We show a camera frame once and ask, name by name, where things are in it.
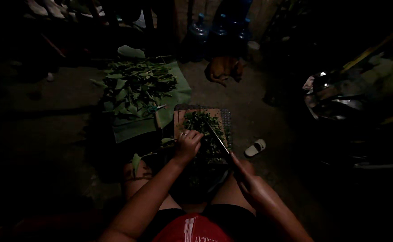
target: right hand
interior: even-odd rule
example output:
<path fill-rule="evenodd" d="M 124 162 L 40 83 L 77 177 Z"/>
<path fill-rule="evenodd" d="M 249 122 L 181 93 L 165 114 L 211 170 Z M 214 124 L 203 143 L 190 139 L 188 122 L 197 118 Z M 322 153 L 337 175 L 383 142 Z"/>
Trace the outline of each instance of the right hand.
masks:
<path fill-rule="evenodd" d="M 252 175 L 243 167 L 234 153 L 231 152 L 232 160 L 237 169 L 234 176 L 237 180 L 244 198 L 257 211 L 264 211 L 269 207 L 283 204 L 279 195 L 260 176 Z"/>
<path fill-rule="evenodd" d="M 204 135 L 196 130 L 185 130 L 177 139 L 174 158 L 186 166 L 198 153 Z"/>

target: knee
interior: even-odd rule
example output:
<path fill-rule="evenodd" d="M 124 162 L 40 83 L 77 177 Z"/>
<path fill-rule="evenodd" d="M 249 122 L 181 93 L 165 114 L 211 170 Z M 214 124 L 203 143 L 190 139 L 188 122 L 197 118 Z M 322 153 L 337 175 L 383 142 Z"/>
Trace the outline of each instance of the knee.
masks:
<path fill-rule="evenodd" d="M 242 166 L 244 167 L 244 169 L 250 173 L 251 175 L 255 174 L 255 169 L 253 168 L 252 163 L 250 163 L 247 160 L 240 160 L 240 163 L 242 164 Z"/>

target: blue water bottle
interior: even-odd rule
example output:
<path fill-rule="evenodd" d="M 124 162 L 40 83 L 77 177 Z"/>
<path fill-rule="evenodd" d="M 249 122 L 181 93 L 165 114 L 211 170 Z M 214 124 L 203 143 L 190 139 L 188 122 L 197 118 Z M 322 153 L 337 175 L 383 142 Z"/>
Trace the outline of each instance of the blue water bottle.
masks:
<path fill-rule="evenodd" d="M 250 19 L 244 19 L 244 25 L 242 31 L 236 36 L 237 40 L 237 57 L 243 57 L 247 55 L 247 42 L 252 38 L 252 33 L 250 32 L 248 26 Z"/>
<path fill-rule="evenodd" d="M 209 49 L 206 56 L 208 60 L 217 56 L 226 56 L 229 53 L 231 43 L 228 40 L 228 31 L 224 27 L 225 20 L 225 14 L 221 14 L 219 21 L 213 23 L 212 29 L 210 30 L 208 40 Z"/>
<path fill-rule="evenodd" d="M 204 14 L 198 14 L 198 21 L 188 27 L 188 33 L 181 43 L 181 61 L 199 62 L 206 53 L 209 27 L 204 24 Z"/>

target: leafy vegetable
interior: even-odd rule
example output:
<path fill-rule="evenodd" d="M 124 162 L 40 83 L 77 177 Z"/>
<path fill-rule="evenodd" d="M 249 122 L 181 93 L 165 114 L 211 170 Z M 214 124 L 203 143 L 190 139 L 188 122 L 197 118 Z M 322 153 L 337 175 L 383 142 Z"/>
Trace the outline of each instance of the leafy vegetable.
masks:
<path fill-rule="evenodd" d="M 140 165 L 141 157 L 138 154 L 134 154 L 134 158 L 132 158 L 132 168 L 134 170 L 134 177 L 137 176 L 138 166 Z"/>
<path fill-rule="evenodd" d="M 219 121 L 217 117 L 211 117 L 210 114 L 204 112 L 192 112 L 184 115 L 187 119 L 183 126 L 188 130 L 196 130 L 202 134 L 208 134 L 209 127 L 205 124 L 204 120 L 207 121 L 210 126 L 213 128 L 215 133 L 219 136 L 219 138 L 224 142 L 225 139 L 222 130 L 219 127 Z M 221 156 L 218 155 L 220 153 L 215 139 L 210 135 L 205 136 L 201 139 L 201 148 L 199 148 L 199 152 L 195 157 L 195 160 L 205 160 L 207 163 L 221 163 Z"/>
<path fill-rule="evenodd" d="M 102 101 L 106 112 L 119 118 L 152 117 L 147 108 L 160 105 L 162 98 L 171 96 L 168 92 L 176 89 L 176 77 L 164 64 L 145 60 L 110 63 L 108 67 L 102 81 L 91 81 L 104 88 Z"/>

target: white slipper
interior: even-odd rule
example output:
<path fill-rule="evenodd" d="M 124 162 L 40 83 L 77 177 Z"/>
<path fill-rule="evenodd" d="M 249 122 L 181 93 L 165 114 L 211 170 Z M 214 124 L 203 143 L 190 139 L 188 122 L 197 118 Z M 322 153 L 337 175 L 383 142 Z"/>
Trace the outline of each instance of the white slipper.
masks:
<path fill-rule="evenodd" d="M 244 152 L 248 157 L 252 157 L 265 149 L 265 141 L 263 139 L 256 140 L 255 143 Z"/>

